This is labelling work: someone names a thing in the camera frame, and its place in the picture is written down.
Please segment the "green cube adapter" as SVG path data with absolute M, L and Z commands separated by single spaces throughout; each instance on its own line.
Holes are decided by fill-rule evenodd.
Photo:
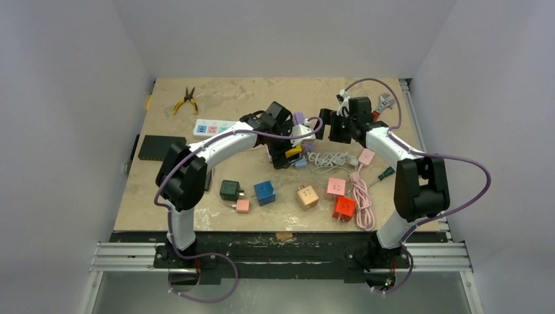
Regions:
M 238 181 L 222 180 L 219 195 L 224 201 L 237 201 L 244 196 Z

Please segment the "pink power strip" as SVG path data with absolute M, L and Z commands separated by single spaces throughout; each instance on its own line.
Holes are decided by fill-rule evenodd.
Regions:
M 359 167 L 368 167 L 375 155 L 375 152 L 364 148 L 358 157 Z

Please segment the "yellow cube adapter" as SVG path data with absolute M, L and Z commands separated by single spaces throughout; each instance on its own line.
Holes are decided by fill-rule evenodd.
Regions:
M 287 150 L 285 152 L 285 157 L 286 158 L 291 158 L 291 157 L 294 157 L 294 156 L 296 156 L 298 154 L 301 154 L 301 153 L 302 153 L 302 146 L 298 145 L 298 146 L 295 146 L 295 147 L 290 148 L 289 150 Z

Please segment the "light blue USB charger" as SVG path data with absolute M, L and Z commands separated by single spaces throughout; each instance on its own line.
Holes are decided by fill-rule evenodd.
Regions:
M 308 166 L 306 158 L 303 156 L 294 163 L 296 169 L 305 169 Z

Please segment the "orange cube adapter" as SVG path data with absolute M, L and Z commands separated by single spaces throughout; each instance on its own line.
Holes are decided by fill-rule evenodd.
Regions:
M 304 210 L 311 209 L 319 203 L 319 196 L 312 186 L 301 186 L 296 196 L 301 208 Z

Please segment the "red cube adapter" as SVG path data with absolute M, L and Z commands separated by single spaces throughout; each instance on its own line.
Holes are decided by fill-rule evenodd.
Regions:
M 344 196 L 338 196 L 332 213 L 332 218 L 342 222 L 349 222 L 356 210 L 357 204 L 355 200 Z

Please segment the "yellow black needle-nose pliers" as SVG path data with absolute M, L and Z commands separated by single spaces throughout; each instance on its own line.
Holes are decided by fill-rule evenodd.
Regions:
M 198 105 L 196 103 L 196 100 L 194 98 L 194 92 L 195 92 L 195 87 L 193 87 L 191 90 L 189 90 L 188 87 L 186 87 L 185 90 L 185 95 L 184 97 L 179 100 L 173 107 L 172 110 L 172 114 L 176 115 L 179 111 L 179 109 L 185 104 L 185 103 L 190 103 L 192 105 L 193 108 L 193 114 L 197 115 L 198 114 Z

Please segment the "green handled screwdriver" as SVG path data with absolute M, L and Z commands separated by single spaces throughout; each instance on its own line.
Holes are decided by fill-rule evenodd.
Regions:
M 392 167 L 388 167 L 386 170 L 384 170 L 380 175 L 378 175 L 378 177 L 368 185 L 368 189 L 372 186 L 374 186 L 375 184 L 377 184 L 380 181 L 383 181 L 385 178 L 393 175 L 395 173 L 395 170 Z

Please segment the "purple socket base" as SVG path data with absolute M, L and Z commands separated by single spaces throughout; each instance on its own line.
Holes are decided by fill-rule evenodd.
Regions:
M 294 113 L 292 117 L 292 121 L 294 126 L 303 125 L 305 123 L 304 114 L 301 112 Z

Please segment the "small pink USB charger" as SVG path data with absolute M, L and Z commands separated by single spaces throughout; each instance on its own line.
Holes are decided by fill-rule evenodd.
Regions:
M 239 214 L 248 214 L 250 212 L 250 201 L 240 199 L 235 204 L 235 211 Z

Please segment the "black box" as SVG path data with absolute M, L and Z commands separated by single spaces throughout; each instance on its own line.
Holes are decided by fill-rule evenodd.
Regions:
M 176 136 L 146 135 L 139 149 L 138 158 L 140 160 L 162 161 L 171 145 L 175 143 L 186 144 L 187 139 Z
M 205 184 L 204 184 L 204 191 L 205 192 L 210 191 L 212 181 L 213 181 L 213 170 L 211 169 L 207 172 L 207 175 L 206 175 L 206 180 L 205 180 Z

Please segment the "blue cube adapter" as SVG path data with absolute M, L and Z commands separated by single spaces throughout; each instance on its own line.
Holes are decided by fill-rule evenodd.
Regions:
M 270 181 L 257 183 L 253 188 L 259 206 L 265 206 L 276 201 L 276 192 Z

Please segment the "red handled adjustable wrench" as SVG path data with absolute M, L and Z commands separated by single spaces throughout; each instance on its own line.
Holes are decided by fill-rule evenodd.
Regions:
M 377 121 L 385 109 L 392 109 L 396 101 L 390 94 L 384 93 L 379 97 L 377 107 L 373 111 L 374 121 Z

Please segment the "white power strip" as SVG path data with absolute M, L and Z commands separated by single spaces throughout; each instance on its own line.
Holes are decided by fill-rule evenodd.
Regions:
M 193 128 L 193 137 L 196 139 L 206 139 L 220 134 L 231 128 L 236 121 L 197 119 Z

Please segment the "pink plug adapter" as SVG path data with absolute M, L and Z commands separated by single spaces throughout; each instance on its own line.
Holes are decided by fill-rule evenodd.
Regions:
M 325 192 L 325 199 L 326 200 L 335 200 L 339 196 L 345 196 L 346 192 L 346 180 L 330 177 L 328 179 L 326 192 Z

